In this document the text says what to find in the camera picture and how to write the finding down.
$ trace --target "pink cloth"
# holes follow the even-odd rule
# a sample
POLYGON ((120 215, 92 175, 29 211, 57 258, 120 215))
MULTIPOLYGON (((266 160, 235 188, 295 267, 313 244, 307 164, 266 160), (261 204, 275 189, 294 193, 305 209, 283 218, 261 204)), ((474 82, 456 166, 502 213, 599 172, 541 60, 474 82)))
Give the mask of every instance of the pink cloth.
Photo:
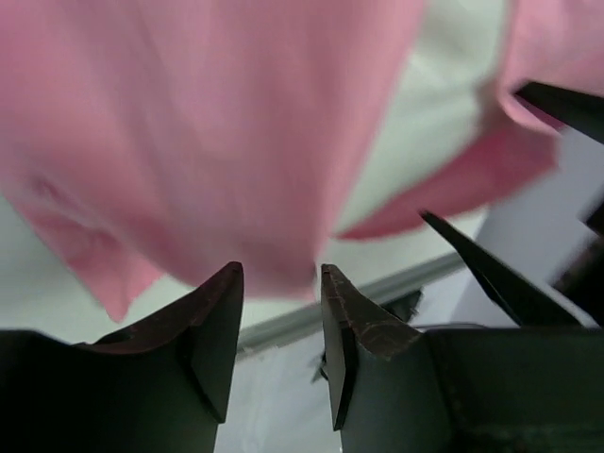
MULTIPOLYGON (((113 319, 163 270, 196 285, 229 260, 248 294, 302 294, 423 3, 0 2, 0 189, 113 319)), ((371 234, 550 168, 555 133, 510 95, 526 79, 602 92, 604 2, 515 3, 497 87, 509 122, 371 234)))
POLYGON ((435 175, 391 200, 342 239, 399 234, 510 196, 556 166, 560 123, 512 94, 527 81, 604 95, 604 2, 516 0, 496 92, 506 118, 435 175))

